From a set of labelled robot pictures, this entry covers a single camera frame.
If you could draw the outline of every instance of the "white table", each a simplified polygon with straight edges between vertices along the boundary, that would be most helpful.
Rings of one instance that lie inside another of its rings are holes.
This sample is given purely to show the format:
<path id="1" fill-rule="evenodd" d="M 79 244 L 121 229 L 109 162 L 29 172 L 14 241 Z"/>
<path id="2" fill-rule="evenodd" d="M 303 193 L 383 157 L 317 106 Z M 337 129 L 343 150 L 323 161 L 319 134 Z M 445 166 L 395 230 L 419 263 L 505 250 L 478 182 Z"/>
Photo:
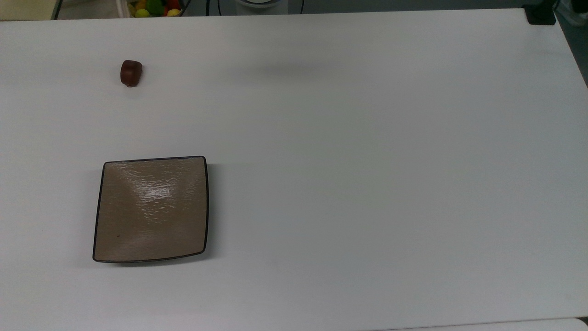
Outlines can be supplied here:
<path id="1" fill-rule="evenodd" d="M 588 91 L 557 25 L 505 9 L 0 28 L 2 330 L 588 315 Z M 208 251 L 92 261 L 102 163 L 183 155 L 209 162 Z"/>

